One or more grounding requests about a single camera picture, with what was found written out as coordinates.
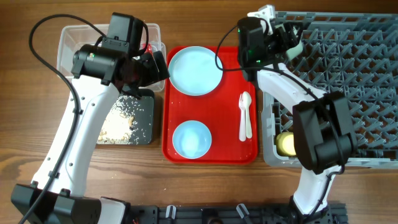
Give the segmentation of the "white plastic spoon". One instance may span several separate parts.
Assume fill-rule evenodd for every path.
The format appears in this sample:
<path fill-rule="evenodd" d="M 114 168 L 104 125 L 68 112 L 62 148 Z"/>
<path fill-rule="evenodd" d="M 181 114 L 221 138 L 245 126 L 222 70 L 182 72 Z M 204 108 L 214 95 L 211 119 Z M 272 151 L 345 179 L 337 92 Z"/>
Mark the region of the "white plastic spoon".
<path fill-rule="evenodd" d="M 243 103 L 245 107 L 245 119 L 246 119 L 246 137 L 251 139 L 252 138 L 252 127 L 251 127 L 251 118 L 249 114 L 249 107 L 251 105 L 252 99 L 248 92 L 243 92 Z"/>

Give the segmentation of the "green bowl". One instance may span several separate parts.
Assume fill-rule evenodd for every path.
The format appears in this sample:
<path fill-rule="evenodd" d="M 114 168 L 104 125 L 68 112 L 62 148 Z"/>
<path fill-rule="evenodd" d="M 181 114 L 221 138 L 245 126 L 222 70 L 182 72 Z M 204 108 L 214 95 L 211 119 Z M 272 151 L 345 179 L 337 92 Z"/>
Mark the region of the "green bowl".
<path fill-rule="evenodd" d="M 291 61 L 295 57 L 299 56 L 302 52 L 303 52 L 303 43 L 302 41 L 299 41 L 295 47 L 288 49 L 285 52 L 285 55 L 287 56 L 287 60 Z"/>

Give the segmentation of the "white plastic fork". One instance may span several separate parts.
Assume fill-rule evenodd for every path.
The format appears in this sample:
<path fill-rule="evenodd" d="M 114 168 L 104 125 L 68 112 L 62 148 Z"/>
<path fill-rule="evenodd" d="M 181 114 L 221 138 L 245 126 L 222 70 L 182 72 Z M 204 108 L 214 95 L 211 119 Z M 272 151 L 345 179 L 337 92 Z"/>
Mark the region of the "white plastic fork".
<path fill-rule="evenodd" d="M 239 124 L 239 140 L 244 142 L 246 140 L 246 120 L 245 120 L 245 106 L 243 102 L 243 95 L 239 96 L 240 109 L 240 124 Z"/>

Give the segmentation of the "large light blue plate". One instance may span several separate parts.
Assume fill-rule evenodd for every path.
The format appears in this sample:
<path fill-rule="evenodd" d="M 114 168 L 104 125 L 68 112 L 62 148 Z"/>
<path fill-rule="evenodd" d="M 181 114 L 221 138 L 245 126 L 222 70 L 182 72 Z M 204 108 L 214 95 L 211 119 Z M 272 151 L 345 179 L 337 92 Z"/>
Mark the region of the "large light blue plate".
<path fill-rule="evenodd" d="M 169 62 L 170 82 L 179 92 L 201 96 L 213 91 L 221 82 L 221 60 L 214 51 L 200 46 L 179 50 Z"/>

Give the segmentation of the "red snack wrapper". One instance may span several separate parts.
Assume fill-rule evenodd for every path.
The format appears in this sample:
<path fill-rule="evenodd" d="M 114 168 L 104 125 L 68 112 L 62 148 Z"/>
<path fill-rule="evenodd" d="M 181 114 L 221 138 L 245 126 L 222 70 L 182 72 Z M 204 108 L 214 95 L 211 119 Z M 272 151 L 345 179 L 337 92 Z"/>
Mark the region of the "red snack wrapper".
<path fill-rule="evenodd" d="M 146 53 L 151 53 L 152 54 L 152 45 L 151 44 L 147 45 Z"/>

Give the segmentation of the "small light blue bowl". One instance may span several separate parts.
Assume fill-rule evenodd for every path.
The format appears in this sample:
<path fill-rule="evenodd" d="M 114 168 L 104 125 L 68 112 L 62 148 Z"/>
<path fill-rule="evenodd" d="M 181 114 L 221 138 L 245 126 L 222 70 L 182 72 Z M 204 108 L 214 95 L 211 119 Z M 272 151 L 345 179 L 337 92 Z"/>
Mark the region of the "small light blue bowl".
<path fill-rule="evenodd" d="M 210 150 L 212 135 L 202 122 L 188 120 L 176 127 L 172 144 L 177 154 L 183 158 L 199 159 Z"/>

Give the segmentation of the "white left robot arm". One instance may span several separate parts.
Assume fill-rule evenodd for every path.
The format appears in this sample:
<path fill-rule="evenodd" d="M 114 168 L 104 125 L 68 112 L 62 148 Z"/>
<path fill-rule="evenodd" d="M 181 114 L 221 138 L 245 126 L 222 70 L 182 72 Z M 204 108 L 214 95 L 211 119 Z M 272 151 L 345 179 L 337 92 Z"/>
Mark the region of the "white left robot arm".
<path fill-rule="evenodd" d="M 30 223 L 134 223 L 131 204 L 85 196 L 91 157 L 103 123 L 121 93 L 141 97 L 140 89 L 167 79 L 162 52 L 149 53 L 148 26 L 113 13 L 95 45 L 73 56 L 70 90 L 60 126 L 30 184 L 17 184 L 11 201 Z"/>

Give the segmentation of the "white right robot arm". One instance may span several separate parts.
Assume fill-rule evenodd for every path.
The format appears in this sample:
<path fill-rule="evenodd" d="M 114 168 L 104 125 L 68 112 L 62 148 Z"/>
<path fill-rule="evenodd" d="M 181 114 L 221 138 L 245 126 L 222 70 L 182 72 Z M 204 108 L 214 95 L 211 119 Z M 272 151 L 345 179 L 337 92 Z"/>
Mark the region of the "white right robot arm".
<path fill-rule="evenodd" d="M 326 214 L 333 179 L 345 171 L 357 150 L 348 100 L 327 93 L 294 75 L 283 62 L 301 47 L 303 25 L 285 22 L 272 28 L 263 18 L 237 23 L 238 62 L 246 80 L 272 95 L 293 116 L 294 149 L 302 165 L 297 190 L 290 198 L 290 222 L 308 223 Z"/>

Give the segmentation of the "yellow plastic cup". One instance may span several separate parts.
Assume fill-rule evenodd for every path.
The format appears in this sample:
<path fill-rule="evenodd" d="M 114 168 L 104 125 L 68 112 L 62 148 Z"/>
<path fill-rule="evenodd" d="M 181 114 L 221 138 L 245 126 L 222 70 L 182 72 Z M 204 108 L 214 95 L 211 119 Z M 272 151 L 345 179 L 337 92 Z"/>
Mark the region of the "yellow plastic cup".
<path fill-rule="evenodd" d="M 284 132 L 277 135 L 275 139 L 277 153 L 280 156 L 296 156 L 294 148 L 294 134 L 291 132 Z"/>

